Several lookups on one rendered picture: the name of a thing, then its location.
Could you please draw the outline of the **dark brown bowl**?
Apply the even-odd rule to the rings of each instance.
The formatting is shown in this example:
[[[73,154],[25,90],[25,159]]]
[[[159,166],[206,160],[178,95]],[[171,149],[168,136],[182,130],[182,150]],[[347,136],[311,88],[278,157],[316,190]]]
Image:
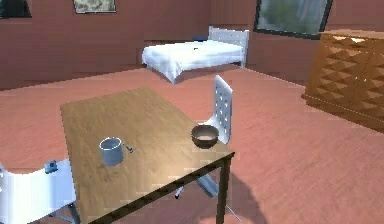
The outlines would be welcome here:
[[[212,125],[196,125],[191,130],[192,142],[200,149],[209,149],[218,142],[219,131]]]

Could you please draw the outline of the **white perforated chair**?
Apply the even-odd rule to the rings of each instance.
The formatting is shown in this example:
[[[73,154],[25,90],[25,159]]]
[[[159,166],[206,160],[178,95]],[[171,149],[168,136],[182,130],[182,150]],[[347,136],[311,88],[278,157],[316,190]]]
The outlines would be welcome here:
[[[197,125],[206,124],[216,127],[219,131],[218,142],[227,144],[231,137],[231,117],[232,117],[233,90],[230,85],[220,76],[214,77],[214,96],[213,96],[213,115],[205,122]],[[196,179],[199,187],[210,198],[218,197],[216,224],[224,224],[226,209],[241,222],[241,219],[227,205],[227,191],[229,184],[229,174],[231,160],[234,154],[225,158],[220,167],[220,182],[216,183],[209,174],[202,175]]]

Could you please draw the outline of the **white bed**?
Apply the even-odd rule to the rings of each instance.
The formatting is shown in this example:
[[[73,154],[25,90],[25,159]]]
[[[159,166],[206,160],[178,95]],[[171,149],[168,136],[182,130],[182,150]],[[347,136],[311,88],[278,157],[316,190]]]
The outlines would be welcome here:
[[[142,52],[142,63],[163,74],[172,84],[177,83],[178,76],[184,71],[236,62],[244,68],[249,33],[249,30],[238,31],[210,26],[207,41],[145,47]]]

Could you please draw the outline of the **brown wooden table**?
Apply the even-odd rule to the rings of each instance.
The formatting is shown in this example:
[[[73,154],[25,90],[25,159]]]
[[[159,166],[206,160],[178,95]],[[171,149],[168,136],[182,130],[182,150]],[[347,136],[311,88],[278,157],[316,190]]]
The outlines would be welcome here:
[[[217,168],[230,154],[194,145],[196,122],[149,88],[61,106],[81,224],[111,224]],[[99,144],[118,137],[123,161],[103,162]]]

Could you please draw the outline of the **grey metal cup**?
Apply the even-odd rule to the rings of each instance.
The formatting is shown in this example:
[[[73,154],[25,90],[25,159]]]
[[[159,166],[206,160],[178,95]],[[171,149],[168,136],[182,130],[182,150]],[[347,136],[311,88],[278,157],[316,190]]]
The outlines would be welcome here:
[[[115,166],[123,161],[122,141],[118,137],[107,137],[99,144],[103,162],[106,166]]]

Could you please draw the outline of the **dark framed window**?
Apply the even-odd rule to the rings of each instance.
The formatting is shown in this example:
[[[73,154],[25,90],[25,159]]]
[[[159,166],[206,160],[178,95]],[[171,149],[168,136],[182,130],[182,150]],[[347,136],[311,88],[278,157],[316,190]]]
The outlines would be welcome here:
[[[318,40],[333,0],[257,0],[253,31]]]

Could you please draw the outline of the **brown wooden dresser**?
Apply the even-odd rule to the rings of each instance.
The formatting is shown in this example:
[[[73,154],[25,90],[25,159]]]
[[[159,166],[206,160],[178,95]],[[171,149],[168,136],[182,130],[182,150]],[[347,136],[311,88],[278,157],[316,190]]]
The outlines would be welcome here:
[[[323,31],[302,98],[384,133],[384,32]]]

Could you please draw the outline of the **white cloth chair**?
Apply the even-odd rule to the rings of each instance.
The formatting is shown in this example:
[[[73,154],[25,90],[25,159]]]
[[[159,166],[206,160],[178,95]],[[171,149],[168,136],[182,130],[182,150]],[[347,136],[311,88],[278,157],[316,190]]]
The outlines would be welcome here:
[[[15,174],[0,163],[0,224],[32,224],[46,216],[80,224],[70,161],[57,162],[56,167],[49,174],[48,165]]]

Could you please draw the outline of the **dark framed picture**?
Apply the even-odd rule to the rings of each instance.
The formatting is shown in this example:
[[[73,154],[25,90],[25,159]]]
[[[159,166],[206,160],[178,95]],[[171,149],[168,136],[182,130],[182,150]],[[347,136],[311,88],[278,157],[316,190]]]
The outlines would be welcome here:
[[[31,18],[27,0],[0,0],[0,18]]]

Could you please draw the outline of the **framed wall picture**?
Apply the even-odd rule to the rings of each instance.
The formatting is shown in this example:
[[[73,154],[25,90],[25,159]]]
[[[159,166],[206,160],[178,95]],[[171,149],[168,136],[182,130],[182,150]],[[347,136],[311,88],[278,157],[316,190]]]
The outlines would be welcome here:
[[[115,0],[73,0],[75,12],[86,13],[116,13]]]

